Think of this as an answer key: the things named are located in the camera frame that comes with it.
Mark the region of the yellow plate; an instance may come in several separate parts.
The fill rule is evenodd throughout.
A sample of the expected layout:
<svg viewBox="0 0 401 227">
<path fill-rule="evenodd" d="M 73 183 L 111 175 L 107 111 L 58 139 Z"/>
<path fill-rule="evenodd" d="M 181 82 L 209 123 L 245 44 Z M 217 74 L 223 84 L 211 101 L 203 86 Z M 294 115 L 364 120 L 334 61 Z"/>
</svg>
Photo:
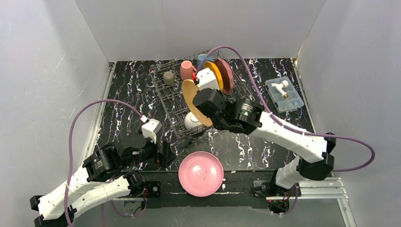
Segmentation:
<svg viewBox="0 0 401 227">
<path fill-rule="evenodd" d="M 199 86 L 195 85 L 195 83 L 191 79 L 185 80 L 182 84 L 183 97 L 190 111 L 193 113 L 193 115 L 197 118 L 197 120 L 201 124 L 205 125 L 206 127 L 211 127 L 213 125 L 211 119 L 206 117 L 192 103 L 195 98 L 195 95 L 199 90 L 200 90 Z"/>
</svg>

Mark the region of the pink polka dot plate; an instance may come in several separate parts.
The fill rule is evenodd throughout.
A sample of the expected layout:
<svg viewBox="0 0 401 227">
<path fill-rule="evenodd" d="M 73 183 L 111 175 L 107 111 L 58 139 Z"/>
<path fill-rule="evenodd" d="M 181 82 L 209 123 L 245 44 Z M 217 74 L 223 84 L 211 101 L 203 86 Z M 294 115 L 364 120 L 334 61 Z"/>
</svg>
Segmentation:
<svg viewBox="0 0 401 227">
<path fill-rule="evenodd" d="M 222 77 L 223 93 L 225 95 L 229 95 L 234 88 L 234 77 L 233 77 L 232 70 L 231 70 L 230 66 L 228 65 L 228 63 L 224 59 L 217 58 L 217 59 L 215 59 L 214 63 L 218 67 L 221 77 Z"/>
</svg>

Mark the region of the white bowl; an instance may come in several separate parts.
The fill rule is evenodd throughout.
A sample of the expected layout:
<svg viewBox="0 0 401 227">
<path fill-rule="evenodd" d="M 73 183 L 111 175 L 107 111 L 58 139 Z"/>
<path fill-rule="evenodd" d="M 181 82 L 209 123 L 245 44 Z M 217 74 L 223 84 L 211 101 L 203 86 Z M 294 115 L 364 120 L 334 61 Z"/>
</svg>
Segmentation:
<svg viewBox="0 0 401 227">
<path fill-rule="evenodd" d="M 184 118 L 184 126 L 187 130 L 192 130 L 195 128 L 201 129 L 203 124 L 196 118 L 196 116 L 192 112 L 189 112 Z"/>
</svg>

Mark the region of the pink bottom plate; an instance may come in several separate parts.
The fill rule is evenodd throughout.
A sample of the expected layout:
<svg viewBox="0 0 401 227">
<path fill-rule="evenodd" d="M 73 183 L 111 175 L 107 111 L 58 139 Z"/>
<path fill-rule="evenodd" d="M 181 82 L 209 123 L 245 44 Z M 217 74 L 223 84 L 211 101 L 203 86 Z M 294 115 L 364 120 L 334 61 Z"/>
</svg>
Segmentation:
<svg viewBox="0 0 401 227">
<path fill-rule="evenodd" d="M 189 154 L 181 162 L 178 178 L 183 189 L 196 197 L 207 197 L 222 185 L 224 170 L 219 159 L 205 151 Z"/>
</svg>

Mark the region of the orange polka dot plate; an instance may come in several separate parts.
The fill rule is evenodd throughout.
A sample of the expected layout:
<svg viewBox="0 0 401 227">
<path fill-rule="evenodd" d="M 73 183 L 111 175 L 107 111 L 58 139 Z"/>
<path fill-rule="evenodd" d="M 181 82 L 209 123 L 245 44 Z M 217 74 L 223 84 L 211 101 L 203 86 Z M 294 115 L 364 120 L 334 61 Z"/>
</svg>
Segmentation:
<svg viewBox="0 0 401 227">
<path fill-rule="evenodd" d="M 224 88 L 223 80 L 222 80 L 221 72 L 218 69 L 217 65 L 215 63 L 211 62 L 211 61 L 207 61 L 204 64 L 204 67 L 210 69 L 214 73 L 215 78 L 217 80 L 217 84 L 218 84 L 219 90 L 222 92 L 223 88 Z"/>
</svg>

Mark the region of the pink handled mug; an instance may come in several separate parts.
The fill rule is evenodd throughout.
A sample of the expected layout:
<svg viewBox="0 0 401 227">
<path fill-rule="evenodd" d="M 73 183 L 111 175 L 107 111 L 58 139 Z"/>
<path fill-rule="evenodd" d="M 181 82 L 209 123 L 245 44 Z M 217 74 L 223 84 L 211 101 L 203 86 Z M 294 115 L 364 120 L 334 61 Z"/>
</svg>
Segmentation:
<svg viewBox="0 0 401 227">
<path fill-rule="evenodd" d="M 193 73 L 196 72 L 196 68 L 193 66 L 192 62 L 185 60 L 180 66 L 180 78 L 182 81 L 192 79 Z"/>
</svg>

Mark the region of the grey wire dish rack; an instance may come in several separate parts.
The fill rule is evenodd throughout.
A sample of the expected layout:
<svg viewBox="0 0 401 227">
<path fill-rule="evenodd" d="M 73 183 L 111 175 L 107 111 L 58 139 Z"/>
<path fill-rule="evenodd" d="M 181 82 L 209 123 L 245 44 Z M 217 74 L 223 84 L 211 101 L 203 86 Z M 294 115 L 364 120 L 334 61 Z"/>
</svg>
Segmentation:
<svg viewBox="0 0 401 227">
<path fill-rule="evenodd" d="M 152 83 L 155 86 L 156 93 L 173 128 L 174 134 L 178 139 L 193 139 L 198 136 L 199 130 L 208 128 L 207 126 L 199 126 L 193 130 L 185 128 L 184 118 L 190 112 L 190 109 L 183 97 L 183 81 L 179 75 L 181 62 L 189 60 L 195 65 L 198 56 L 207 54 L 208 52 L 209 50 L 205 50 L 181 59 L 162 60 L 150 66 L 149 74 Z M 211 58 L 224 59 L 232 69 L 235 87 L 232 93 L 227 95 L 227 99 L 230 102 L 245 98 L 252 101 L 255 100 L 254 89 L 248 83 L 249 77 L 246 72 L 240 70 L 240 66 L 237 66 L 234 61 L 226 59 L 220 50 L 213 52 Z M 171 85 L 167 85 L 163 81 L 163 74 L 168 71 L 171 71 L 175 76 L 174 83 Z"/>
</svg>

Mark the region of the small grey cup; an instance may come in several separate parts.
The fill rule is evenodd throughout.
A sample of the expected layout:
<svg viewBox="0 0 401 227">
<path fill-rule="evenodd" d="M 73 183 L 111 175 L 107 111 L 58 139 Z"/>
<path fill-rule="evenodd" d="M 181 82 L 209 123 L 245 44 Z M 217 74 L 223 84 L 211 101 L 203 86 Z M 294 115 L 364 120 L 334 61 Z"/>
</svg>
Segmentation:
<svg viewBox="0 0 401 227">
<path fill-rule="evenodd" d="M 163 82 L 166 85 L 172 85 L 175 81 L 175 75 L 172 71 L 166 71 L 163 73 Z"/>
</svg>

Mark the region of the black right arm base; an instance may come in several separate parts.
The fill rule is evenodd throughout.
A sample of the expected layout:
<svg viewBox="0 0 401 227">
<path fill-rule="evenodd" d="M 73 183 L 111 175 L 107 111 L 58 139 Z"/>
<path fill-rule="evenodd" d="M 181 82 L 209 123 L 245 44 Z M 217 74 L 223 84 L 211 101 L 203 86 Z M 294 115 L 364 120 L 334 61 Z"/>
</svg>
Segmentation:
<svg viewBox="0 0 401 227">
<path fill-rule="evenodd" d="M 255 180 L 251 187 L 251 193 L 253 196 L 258 198 L 282 196 L 280 200 L 268 200 L 267 207 L 272 214 L 284 215 L 290 213 L 300 196 L 300 185 L 295 183 L 289 189 L 282 188 L 276 185 L 277 170 L 273 172 L 273 175 L 269 181 Z"/>
</svg>

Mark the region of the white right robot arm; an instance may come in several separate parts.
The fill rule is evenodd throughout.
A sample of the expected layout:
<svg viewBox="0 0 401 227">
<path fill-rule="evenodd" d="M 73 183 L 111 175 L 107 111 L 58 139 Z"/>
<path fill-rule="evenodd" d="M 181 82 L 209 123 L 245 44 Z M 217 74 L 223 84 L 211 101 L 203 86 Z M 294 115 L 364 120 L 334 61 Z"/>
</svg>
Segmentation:
<svg viewBox="0 0 401 227">
<path fill-rule="evenodd" d="M 333 170 L 334 156 L 326 139 L 310 136 L 306 131 L 291 131 L 291 124 L 274 120 L 274 114 L 264 111 L 260 104 L 249 99 L 230 102 L 210 88 L 194 92 L 186 103 L 204 125 L 265 139 L 296 154 L 293 161 L 275 171 L 270 188 L 289 190 L 304 179 L 322 181 Z"/>
</svg>

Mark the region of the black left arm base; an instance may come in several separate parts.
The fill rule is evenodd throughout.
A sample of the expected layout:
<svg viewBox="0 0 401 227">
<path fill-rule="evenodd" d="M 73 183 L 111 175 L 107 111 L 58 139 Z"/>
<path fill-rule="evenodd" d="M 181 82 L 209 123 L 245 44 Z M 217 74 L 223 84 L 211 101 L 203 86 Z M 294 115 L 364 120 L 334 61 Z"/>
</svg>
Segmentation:
<svg viewBox="0 0 401 227">
<path fill-rule="evenodd" d="M 156 198 L 161 194 L 161 182 L 145 180 L 143 175 L 134 170 L 123 175 L 128 182 L 129 197 L 140 198 L 140 206 L 132 213 L 134 217 L 140 214 L 147 207 L 148 198 Z"/>
</svg>

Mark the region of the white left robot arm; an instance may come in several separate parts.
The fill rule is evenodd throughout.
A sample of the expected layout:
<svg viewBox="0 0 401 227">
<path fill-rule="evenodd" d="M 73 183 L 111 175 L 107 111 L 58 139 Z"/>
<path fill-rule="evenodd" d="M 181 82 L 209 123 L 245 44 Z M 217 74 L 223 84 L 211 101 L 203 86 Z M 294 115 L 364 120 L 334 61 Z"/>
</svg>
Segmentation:
<svg viewBox="0 0 401 227">
<path fill-rule="evenodd" d="M 122 147 L 110 142 L 94 151 L 67 181 L 47 195 L 30 199 L 39 216 L 36 227 L 66 227 L 82 213 L 116 198 L 131 196 L 146 199 L 160 195 L 161 183 L 144 179 L 132 164 L 154 160 L 165 169 L 177 158 L 170 143 L 163 141 L 162 151 L 151 139 L 140 139 L 132 146 Z"/>
</svg>

